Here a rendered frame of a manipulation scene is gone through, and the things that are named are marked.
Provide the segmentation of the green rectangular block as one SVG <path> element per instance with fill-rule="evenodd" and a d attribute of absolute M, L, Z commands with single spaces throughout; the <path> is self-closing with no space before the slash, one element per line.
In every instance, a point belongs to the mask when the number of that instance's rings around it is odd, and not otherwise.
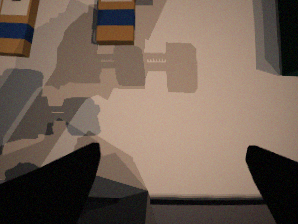
<path fill-rule="evenodd" d="M 298 76 L 298 0 L 278 0 L 282 76 Z"/>

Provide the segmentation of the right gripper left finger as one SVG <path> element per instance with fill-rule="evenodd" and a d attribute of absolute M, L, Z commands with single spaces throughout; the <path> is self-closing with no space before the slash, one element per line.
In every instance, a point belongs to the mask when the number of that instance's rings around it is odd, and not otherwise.
<path fill-rule="evenodd" d="M 100 144 L 90 143 L 1 183 L 0 224 L 77 224 L 100 158 Z"/>

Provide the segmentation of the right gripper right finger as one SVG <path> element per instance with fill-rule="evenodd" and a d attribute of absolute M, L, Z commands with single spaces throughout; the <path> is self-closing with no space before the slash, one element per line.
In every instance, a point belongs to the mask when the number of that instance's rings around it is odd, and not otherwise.
<path fill-rule="evenodd" d="M 298 162 L 250 145 L 251 176 L 277 224 L 298 224 Z"/>

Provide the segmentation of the tan cardboard box with blue band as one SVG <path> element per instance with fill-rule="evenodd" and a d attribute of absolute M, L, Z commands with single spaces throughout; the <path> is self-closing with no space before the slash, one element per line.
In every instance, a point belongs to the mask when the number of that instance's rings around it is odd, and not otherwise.
<path fill-rule="evenodd" d="M 2 0 L 0 56 L 30 56 L 40 0 Z"/>
<path fill-rule="evenodd" d="M 99 45 L 134 45 L 136 0 L 99 0 Z"/>

